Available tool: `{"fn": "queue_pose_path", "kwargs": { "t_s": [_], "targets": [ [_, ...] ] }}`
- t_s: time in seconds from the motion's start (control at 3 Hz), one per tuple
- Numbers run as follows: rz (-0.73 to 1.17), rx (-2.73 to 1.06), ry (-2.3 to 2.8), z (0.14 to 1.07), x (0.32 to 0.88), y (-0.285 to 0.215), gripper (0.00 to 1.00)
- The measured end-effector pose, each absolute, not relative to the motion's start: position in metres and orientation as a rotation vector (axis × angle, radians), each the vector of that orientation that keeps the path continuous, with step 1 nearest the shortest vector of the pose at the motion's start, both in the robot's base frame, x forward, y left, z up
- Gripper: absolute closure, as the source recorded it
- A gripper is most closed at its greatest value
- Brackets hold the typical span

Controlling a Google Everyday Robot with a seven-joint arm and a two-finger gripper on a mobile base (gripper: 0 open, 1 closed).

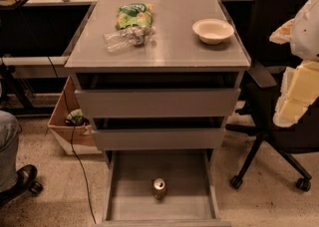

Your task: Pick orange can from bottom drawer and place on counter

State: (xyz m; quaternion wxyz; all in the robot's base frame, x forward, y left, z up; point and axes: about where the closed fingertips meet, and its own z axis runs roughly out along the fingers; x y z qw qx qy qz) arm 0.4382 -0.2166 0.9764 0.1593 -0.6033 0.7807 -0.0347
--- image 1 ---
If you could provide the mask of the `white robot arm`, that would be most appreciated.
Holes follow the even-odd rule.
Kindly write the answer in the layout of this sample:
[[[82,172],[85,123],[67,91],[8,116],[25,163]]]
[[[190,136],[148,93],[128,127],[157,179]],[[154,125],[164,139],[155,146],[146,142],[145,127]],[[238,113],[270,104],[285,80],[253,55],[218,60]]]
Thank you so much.
[[[296,68],[285,69],[273,116],[275,125],[289,127],[319,98],[319,0],[308,0],[271,34],[270,41],[288,43],[291,53],[302,60]]]

